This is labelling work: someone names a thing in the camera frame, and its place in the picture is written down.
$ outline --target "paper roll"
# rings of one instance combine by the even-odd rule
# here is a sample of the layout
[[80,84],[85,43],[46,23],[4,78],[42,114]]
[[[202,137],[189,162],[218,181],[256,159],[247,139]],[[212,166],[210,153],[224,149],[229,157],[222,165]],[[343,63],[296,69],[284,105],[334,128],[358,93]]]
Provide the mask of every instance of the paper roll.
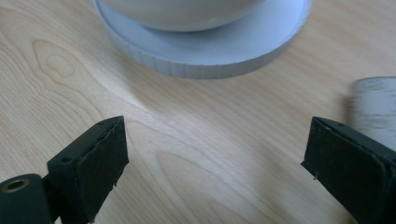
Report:
[[396,151],[396,77],[369,77],[352,87],[352,126]]

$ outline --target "white plate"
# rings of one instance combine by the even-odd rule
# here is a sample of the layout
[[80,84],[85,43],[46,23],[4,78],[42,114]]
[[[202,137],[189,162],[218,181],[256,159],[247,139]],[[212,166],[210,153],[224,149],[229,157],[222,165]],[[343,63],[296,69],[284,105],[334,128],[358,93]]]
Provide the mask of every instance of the white plate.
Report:
[[245,18],[220,28],[171,33],[151,30],[93,0],[114,43],[138,63],[189,78],[235,77],[278,56],[304,25],[310,0],[266,0]]

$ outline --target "screw hole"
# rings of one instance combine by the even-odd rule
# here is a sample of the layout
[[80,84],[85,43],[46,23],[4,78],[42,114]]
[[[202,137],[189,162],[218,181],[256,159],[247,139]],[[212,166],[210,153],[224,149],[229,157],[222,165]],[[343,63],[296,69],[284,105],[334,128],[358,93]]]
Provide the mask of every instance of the screw hole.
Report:
[[17,179],[12,181],[11,183],[5,185],[2,188],[4,193],[11,193],[23,189],[24,187],[28,186],[30,183],[29,179]]
[[71,158],[71,157],[63,157],[63,158],[61,158],[61,162],[69,162],[69,161],[71,161],[73,158]]

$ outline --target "white ceramic bowl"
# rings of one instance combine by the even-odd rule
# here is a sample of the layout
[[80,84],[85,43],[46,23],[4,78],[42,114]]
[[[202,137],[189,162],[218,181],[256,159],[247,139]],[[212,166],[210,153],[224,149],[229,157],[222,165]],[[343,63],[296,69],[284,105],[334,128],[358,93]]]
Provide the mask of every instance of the white ceramic bowl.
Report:
[[144,26],[193,32],[236,21],[264,0],[102,0]]

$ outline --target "light wood grain surface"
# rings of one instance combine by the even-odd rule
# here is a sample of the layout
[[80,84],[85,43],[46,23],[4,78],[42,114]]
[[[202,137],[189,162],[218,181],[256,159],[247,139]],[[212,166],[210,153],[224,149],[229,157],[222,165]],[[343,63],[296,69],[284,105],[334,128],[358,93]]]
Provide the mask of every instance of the light wood grain surface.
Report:
[[115,48],[90,0],[0,1],[0,180],[123,115],[130,164],[95,223],[351,223],[300,165],[313,116],[396,75],[396,2],[316,0],[291,46],[220,80],[162,75]]

